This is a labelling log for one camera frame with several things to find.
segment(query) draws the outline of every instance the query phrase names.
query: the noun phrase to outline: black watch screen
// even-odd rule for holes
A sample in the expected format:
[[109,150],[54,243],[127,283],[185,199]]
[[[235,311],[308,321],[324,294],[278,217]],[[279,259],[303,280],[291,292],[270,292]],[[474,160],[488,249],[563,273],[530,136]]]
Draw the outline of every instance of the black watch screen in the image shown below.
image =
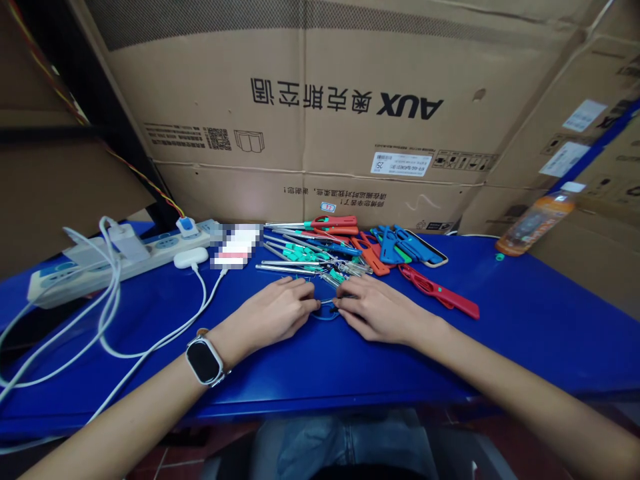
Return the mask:
[[220,365],[213,356],[213,352],[204,342],[192,343],[187,349],[187,359],[191,364],[198,380],[211,383],[220,373]]

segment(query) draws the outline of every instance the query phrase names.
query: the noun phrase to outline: orange drink bottle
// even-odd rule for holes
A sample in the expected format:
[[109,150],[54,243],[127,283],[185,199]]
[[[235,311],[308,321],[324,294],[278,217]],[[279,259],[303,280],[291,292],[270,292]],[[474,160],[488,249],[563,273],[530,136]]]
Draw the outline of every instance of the orange drink bottle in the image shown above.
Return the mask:
[[582,192],[582,183],[566,182],[560,191],[537,200],[525,214],[513,224],[495,248],[511,257],[519,257],[551,230],[575,208],[575,196]]

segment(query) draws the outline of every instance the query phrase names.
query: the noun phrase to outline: white label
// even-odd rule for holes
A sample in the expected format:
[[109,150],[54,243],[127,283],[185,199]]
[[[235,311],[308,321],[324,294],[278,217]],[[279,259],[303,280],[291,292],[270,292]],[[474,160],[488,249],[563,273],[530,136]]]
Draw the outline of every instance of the white label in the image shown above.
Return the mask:
[[588,145],[580,145],[579,143],[566,142],[551,160],[542,167],[540,173],[551,175],[552,177],[563,177],[572,166],[578,163],[578,160],[588,152]]
[[328,212],[335,212],[335,205],[332,203],[327,203],[327,202],[322,202],[320,204],[320,210],[324,210],[324,211],[328,211]]
[[371,173],[424,177],[432,158],[430,155],[376,152],[371,164]]
[[598,118],[604,112],[606,105],[594,102],[593,100],[584,100],[575,112],[562,125],[564,128],[574,131],[584,131],[590,126],[591,122]]

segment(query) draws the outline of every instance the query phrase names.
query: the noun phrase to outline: power outlet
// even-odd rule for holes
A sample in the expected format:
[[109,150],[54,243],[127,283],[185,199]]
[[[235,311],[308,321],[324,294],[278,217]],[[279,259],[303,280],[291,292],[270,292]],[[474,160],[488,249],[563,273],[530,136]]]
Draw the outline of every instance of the power outlet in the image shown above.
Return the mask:
[[[145,241],[151,254],[150,258],[142,262],[131,263],[121,257],[121,280],[132,278],[141,273],[158,268],[173,260],[177,253],[196,247],[209,247],[211,245],[211,232],[217,230],[218,222],[205,220],[197,224],[199,234],[189,238],[182,238],[180,233],[163,233]],[[88,295],[96,290],[102,290],[111,281],[111,266],[106,264],[94,269],[72,275],[78,265],[74,262],[63,261],[58,265],[39,270],[31,275],[27,300],[32,301],[46,288],[50,287],[60,278],[68,277],[60,281],[55,287],[44,293],[35,303],[40,308],[50,309],[63,303]]]

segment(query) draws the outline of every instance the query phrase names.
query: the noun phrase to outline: smartwatch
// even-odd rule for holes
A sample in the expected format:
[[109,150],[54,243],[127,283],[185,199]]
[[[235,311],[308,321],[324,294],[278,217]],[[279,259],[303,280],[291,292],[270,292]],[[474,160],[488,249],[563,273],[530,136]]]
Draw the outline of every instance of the smartwatch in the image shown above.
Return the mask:
[[186,356],[198,381],[203,385],[214,387],[224,380],[231,370],[225,372],[220,355],[204,336],[206,332],[208,332],[206,329],[198,330],[198,336],[187,345]]

